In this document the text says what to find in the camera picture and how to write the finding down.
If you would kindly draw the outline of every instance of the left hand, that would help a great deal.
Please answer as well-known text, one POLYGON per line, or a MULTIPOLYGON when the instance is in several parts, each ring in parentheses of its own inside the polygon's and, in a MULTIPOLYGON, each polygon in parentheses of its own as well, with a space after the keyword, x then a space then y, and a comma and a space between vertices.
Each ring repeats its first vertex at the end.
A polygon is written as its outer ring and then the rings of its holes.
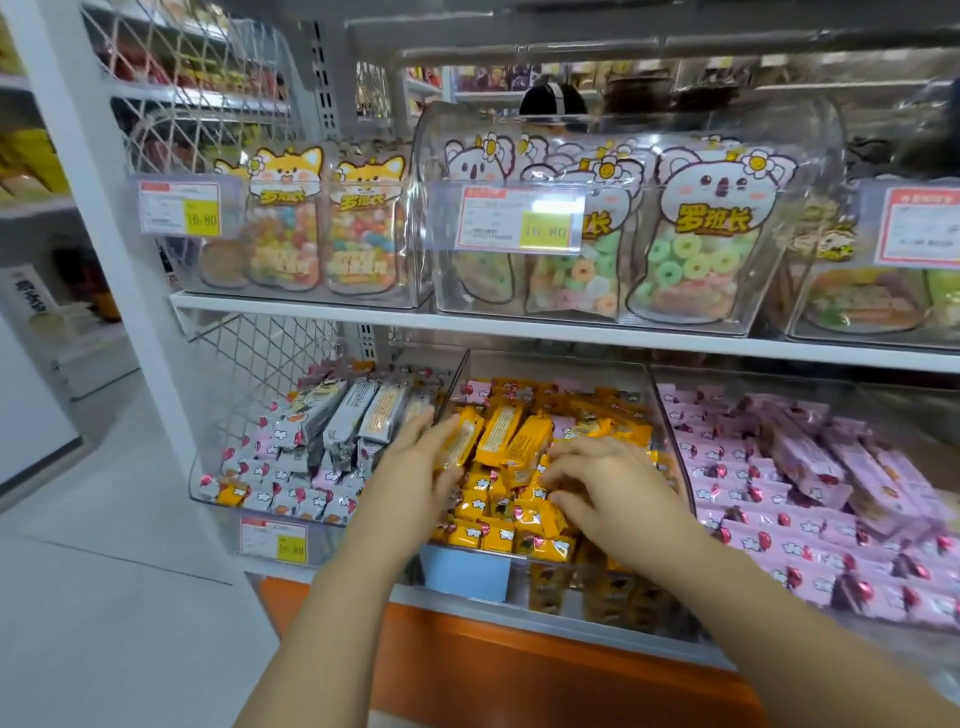
POLYGON ((434 476, 434 462, 458 418, 430 426, 432 422, 430 408, 396 435, 364 487, 344 534, 341 554, 350 558, 359 554, 359 564, 382 570, 390 578, 430 538, 464 472, 450 468, 434 476))

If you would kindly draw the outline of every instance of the right hand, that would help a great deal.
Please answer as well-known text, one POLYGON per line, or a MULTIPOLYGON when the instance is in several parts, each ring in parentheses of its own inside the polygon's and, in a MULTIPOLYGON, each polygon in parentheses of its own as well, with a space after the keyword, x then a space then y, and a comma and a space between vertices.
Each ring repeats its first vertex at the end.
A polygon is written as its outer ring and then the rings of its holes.
POLYGON ((549 455, 542 481, 579 480, 591 504, 563 490, 550 500, 634 571, 663 585, 688 563, 689 549, 709 538, 642 449, 613 437, 579 437, 557 443, 549 455))

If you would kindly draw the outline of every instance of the white floor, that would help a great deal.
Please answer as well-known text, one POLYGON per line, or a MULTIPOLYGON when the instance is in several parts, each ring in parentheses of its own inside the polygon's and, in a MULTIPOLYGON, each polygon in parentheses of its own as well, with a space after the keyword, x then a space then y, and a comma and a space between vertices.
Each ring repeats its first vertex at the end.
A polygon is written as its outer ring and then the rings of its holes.
POLYGON ((77 407, 85 452, 0 515, 0 723, 226 728, 276 635, 206 538, 142 376, 77 407))

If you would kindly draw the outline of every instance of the clear plastic bin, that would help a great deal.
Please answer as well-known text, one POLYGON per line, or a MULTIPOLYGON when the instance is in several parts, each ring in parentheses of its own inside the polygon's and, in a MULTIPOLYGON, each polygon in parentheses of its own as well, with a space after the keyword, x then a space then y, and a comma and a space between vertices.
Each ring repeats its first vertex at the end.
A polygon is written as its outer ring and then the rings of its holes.
POLYGON ((414 156, 437 307, 746 335, 842 139, 823 100, 642 118, 491 119, 433 104, 414 156), (478 187, 508 199, 581 190, 576 255, 522 251, 509 225, 502 243, 467 250, 463 200, 478 187))

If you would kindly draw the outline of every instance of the grocery store aisle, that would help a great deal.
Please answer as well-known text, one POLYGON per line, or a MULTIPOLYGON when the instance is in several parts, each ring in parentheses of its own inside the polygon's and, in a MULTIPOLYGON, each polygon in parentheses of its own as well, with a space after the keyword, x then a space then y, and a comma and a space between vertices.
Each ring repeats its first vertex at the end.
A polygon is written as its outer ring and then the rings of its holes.
POLYGON ((0 514, 0 722, 227 728, 276 635, 206 538, 142 375, 77 414, 84 456, 0 514))

